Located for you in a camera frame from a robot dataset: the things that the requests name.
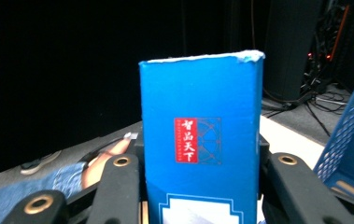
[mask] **black speaker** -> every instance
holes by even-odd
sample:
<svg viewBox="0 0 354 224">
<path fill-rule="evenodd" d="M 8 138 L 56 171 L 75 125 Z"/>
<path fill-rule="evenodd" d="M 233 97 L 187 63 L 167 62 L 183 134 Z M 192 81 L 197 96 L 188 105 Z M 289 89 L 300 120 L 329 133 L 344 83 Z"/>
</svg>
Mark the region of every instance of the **black speaker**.
<svg viewBox="0 0 354 224">
<path fill-rule="evenodd" d="M 280 102 L 299 104 L 307 53 L 321 11 L 320 0 L 273 0 L 264 53 L 263 91 Z"/>
</svg>

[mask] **brass grommet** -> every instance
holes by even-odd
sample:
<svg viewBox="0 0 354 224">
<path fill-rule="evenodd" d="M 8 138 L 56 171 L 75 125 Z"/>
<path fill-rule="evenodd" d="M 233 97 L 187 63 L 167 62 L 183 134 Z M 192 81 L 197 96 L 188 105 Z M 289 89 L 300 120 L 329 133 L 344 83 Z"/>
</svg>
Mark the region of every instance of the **brass grommet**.
<svg viewBox="0 0 354 224">
<path fill-rule="evenodd" d="M 298 163 L 295 158 L 285 155 L 279 156 L 278 160 L 287 165 L 296 165 Z"/>
<path fill-rule="evenodd" d="M 51 195 L 43 194 L 43 195 L 37 196 L 33 200 L 31 200 L 28 204 L 25 205 L 24 212 L 29 215 L 41 213 L 44 210 L 46 210 L 47 208 L 49 208 L 53 202 L 54 202 L 54 199 Z"/>
<path fill-rule="evenodd" d="M 128 164 L 130 164 L 130 159 L 128 157 L 120 157 L 120 158 L 117 158 L 113 161 L 113 164 L 115 166 L 126 166 Z"/>
</svg>

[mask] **red label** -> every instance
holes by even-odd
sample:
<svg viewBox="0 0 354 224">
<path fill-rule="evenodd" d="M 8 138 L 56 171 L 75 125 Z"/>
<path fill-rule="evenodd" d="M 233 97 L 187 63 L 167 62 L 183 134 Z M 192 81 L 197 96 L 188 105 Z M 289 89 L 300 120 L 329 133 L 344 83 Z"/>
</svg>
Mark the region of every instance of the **red label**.
<svg viewBox="0 0 354 224">
<path fill-rule="evenodd" d="M 177 162 L 197 163 L 197 119 L 175 119 Z"/>
</svg>

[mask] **jeans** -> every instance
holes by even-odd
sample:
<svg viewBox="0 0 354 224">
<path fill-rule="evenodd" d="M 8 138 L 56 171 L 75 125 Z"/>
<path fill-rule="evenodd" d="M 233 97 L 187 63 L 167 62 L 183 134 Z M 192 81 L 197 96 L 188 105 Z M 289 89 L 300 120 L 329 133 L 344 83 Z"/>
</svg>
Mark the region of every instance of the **jeans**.
<svg viewBox="0 0 354 224">
<path fill-rule="evenodd" d="M 56 170 L 41 179 L 27 180 L 0 188 L 0 223 L 23 198 L 42 189 L 57 189 L 65 198 L 82 191 L 81 175 L 84 162 Z"/>
</svg>

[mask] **blue box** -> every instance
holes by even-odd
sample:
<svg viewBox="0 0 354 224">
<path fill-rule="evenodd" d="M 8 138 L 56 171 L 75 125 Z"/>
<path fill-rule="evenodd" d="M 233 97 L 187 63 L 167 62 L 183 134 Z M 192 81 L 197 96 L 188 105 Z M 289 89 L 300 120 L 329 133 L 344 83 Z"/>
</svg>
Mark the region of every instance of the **blue box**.
<svg viewBox="0 0 354 224">
<path fill-rule="evenodd" d="M 151 224 L 256 223 L 263 58 L 139 64 Z"/>
</svg>

